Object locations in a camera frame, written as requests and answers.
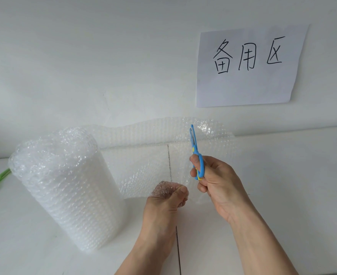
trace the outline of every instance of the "bubble wrap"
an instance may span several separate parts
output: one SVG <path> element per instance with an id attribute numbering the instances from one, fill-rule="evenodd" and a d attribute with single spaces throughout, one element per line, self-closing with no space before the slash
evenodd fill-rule
<path id="1" fill-rule="evenodd" d="M 162 180 L 184 184 L 189 199 L 202 203 L 207 194 L 197 190 L 190 176 L 192 154 L 189 128 L 194 125 L 203 155 L 228 159 L 238 152 L 235 137 L 213 120 L 162 118 L 124 127 L 86 126 L 96 139 L 124 198 L 147 197 Z M 162 196 L 167 189 L 161 189 Z"/>
<path id="2" fill-rule="evenodd" d="M 82 251 L 101 247 L 125 222 L 125 202 L 85 129 L 24 142 L 9 167 Z"/>

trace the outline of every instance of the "right hand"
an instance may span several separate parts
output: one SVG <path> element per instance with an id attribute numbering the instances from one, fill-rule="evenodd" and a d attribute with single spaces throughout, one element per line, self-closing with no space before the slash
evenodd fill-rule
<path id="1" fill-rule="evenodd" d="M 198 189 L 202 193 L 208 193 L 217 212 L 230 222 L 236 207 L 243 204 L 252 205 L 252 203 L 241 180 L 230 165 L 211 156 L 203 156 L 203 160 L 204 177 L 199 180 Z M 190 161 L 195 166 L 190 171 L 190 175 L 196 177 L 196 169 L 200 171 L 199 157 L 193 154 Z"/>

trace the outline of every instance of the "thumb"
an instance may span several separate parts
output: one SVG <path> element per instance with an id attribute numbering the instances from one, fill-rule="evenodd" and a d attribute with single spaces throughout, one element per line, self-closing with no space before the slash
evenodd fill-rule
<path id="1" fill-rule="evenodd" d="M 190 156 L 190 161 L 191 163 L 193 163 L 194 167 L 200 171 L 200 160 L 199 160 L 199 157 L 198 155 L 196 154 L 193 154 L 192 156 Z M 205 170 L 204 170 L 204 177 L 207 179 L 207 180 L 210 180 L 211 177 L 213 177 L 215 175 L 215 172 L 213 170 L 212 167 L 209 167 L 207 162 L 204 160 L 204 166 L 205 166 Z"/>
<path id="2" fill-rule="evenodd" d="M 188 193 L 189 191 L 187 190 L 186 186 L 180 186 L 178 189 L 176 189 L 175 192 L 172 193 L 171 197 L 168 199 L 168 202 L 173 208 L 176 209 L 184 201 Z"/>

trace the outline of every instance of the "white paper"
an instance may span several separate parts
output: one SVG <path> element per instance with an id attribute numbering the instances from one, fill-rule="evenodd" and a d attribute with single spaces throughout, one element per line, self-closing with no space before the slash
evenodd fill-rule
<path id="1" fill-rule="evenodd" d="M 290 101 L 307 29 L 289 25 L 201 33 L 197 107 Z"/>

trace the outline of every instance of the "bubble wrap roll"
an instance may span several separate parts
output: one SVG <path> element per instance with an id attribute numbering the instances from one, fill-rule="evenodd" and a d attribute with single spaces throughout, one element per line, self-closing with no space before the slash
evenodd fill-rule
<path id="1" fill-rule="evenodd" d="M 9 167 L 82 251 L 101 247 L 125 222 L 125 202 L 96 140 L 82 128 L 20 144 Z"/>

